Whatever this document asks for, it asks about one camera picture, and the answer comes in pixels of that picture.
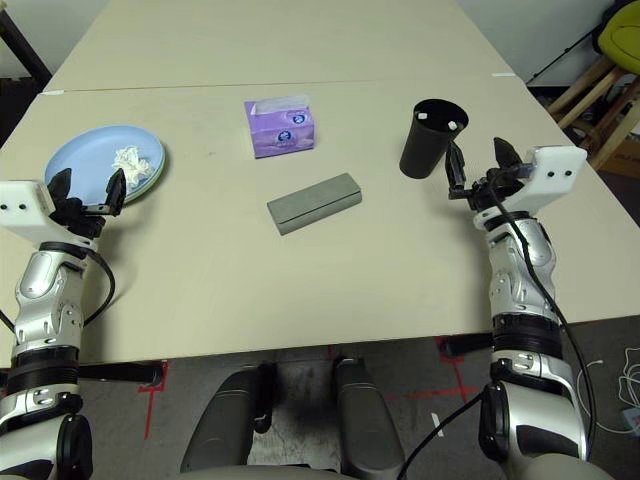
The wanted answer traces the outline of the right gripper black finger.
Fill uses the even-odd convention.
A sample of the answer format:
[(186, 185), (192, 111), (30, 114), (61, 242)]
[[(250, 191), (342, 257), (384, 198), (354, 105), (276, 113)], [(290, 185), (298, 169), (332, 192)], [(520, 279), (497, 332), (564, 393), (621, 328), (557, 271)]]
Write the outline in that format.
[(493, 139), (496, 162), (500, 172), (514, 173), (520, 169), (521, 158), (515, 148), (506, 140)]
[(445, 172), (450, 189), (463, 189), (466, 184), (464, 156), (454, 141), (448, 144), (445, 158)]

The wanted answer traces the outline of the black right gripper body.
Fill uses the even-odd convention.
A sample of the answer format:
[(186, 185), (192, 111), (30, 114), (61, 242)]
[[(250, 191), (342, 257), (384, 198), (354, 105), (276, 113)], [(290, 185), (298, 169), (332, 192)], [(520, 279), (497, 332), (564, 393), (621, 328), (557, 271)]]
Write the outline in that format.
[(486, 210), (524, 187), (519, 173), (519, 167), (491, 168), (484, 177), (474, 181), (472, 186), (466, 189), (464, 172), (447, 168), (448, 198), (465, 200), (471, 210)]

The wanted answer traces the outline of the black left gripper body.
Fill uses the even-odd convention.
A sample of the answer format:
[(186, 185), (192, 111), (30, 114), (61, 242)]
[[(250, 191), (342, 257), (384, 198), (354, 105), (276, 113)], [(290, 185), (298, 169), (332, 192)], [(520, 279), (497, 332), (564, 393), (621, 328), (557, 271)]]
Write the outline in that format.
[(52, 220), (65, 227), (71, 233), (96, 239), (101, 235), (109, 214), (106, 205), (85, 206), (78, 198), (54, 199), (55, 210)]

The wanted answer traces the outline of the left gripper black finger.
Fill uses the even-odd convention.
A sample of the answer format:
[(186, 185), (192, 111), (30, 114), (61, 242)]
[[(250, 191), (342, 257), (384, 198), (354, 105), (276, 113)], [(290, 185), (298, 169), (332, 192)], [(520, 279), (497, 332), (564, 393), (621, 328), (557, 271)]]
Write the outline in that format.
[(62, 210), (68, 200), (71, 187), (72, 169), (66, 168), (56, 173), (47, 185), (56, 210)]
[(106, 188), (104, 215), (118, 216), (126, 198), (126, 176), (122, 168), (117, 169), (110, 177)]

